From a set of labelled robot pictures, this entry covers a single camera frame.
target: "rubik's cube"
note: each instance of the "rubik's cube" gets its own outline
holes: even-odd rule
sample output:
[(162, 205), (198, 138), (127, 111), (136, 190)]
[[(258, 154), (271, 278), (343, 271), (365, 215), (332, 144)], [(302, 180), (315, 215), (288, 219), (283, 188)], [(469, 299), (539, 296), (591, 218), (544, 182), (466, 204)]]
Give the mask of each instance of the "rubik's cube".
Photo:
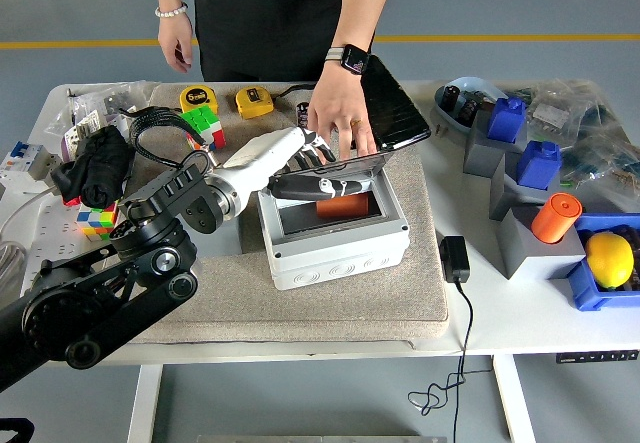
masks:
[(104, 210), (80, 204), (76, 223), (91, 241), (108, 240), (118, 218), (118, 206), (113, 203)]
[[(222, 132), (222, 125), (220, 125), (220, 120), (208, 105), (198, 106), (193, 110), (182, 113), (180, 116), (198, 132), (211, 149), (224, 148), (226, 141)], [(200, 149), (200, 145), (188, 134), (187, 139), (194, 150)]]

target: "white table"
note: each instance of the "white table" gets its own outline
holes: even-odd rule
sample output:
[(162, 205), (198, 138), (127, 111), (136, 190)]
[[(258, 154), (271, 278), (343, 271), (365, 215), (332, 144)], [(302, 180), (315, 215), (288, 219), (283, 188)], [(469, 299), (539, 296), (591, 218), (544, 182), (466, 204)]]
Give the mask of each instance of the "white table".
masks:
[[(464, 136), (461, 133), (448, 129), (440, 136), (435, 131), (438, 125), (448, 128), (435, 111), (433, 100), (436, 89), (445, 83), (402, 83), (434, 133), (419, 145), (436, 232), (439, 238), (463, 235), (467, 241), (471, 276), (464, 290), (473, 304), (475, 316), (467, 353), (494, 356), (496, 378), (512, 438), (518, 442), (533, 441), (513, 354), (638, 348), (640, 310), (580, 312), (573, 304), (566, 280), (532, 280), (515, 284), (503, 276), (495, 236), (498, 223), (487, 216), (490, 180), (462, 173)], [(519, 83), (503, 82), (501, 85), (496, 82), (496, 85), (518, 86)], [(65, 85), (53, 89), (29, 143), (42, 143), (51, 152), (59, 151), (59, 140), (44, 133), (43, 129), (60, 110), (67, 88), (83, 92), (93, 86)], [(0, 205), (0, 220), (24, 199), (24, 196), (5, 195)], [(14, 229), (13, 234), (9, 232), (7, 237), (28, 245), (30, 230), (29, 224), (24, 224), (19, 230)], [(459, 355), (469, 315), (466, 303), (454, 285), (448, 286), (447, 291), (450, 324), (444, 336), (435, 340), (125, 345), (105, 363), (142, 365), (130, 441), (150, 441), (163, 364)]]

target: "desk control panel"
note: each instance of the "desk control panel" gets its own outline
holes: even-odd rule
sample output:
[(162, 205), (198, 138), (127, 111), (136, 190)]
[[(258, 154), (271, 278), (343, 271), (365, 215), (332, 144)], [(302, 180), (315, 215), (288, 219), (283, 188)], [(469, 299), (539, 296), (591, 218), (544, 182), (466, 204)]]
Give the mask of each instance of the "desk control panel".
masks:
[(633, 361), (638, 359), (638, 350), (585, 351), (557, 353), (556, 363), (597, 363), (604, 361)]

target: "yellow floor line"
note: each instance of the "yellow floor line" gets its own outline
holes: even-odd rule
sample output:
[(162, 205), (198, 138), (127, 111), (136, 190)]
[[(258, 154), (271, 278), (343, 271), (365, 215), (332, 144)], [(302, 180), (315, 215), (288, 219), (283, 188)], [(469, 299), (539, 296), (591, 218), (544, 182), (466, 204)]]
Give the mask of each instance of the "yellow floor line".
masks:
[[(536, 35), (376, 35), (376, 43), (517, 43), (517, 42), (611, 42), (640, 41), (638, 33), (536, 34)], [(69, 48), (116, 48), (157, 46), (155, 39), (7, 41), (0, 50), (53, 50)]]

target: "orange cylinder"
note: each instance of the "orange cylinder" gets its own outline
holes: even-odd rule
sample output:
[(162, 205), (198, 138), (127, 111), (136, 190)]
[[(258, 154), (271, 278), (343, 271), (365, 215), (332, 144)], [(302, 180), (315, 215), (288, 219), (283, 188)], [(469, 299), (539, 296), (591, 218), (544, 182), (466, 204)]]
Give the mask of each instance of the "orange cylinder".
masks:
[(531, 233), (544, 243), (557, 243), (582, 214), (578, 199), (568, 193), (549, 197), (531, 223)]
[(369, 215), (369, 194), (339, 196), (330, 200), (316, 201), (319, 218), (358, 218)]

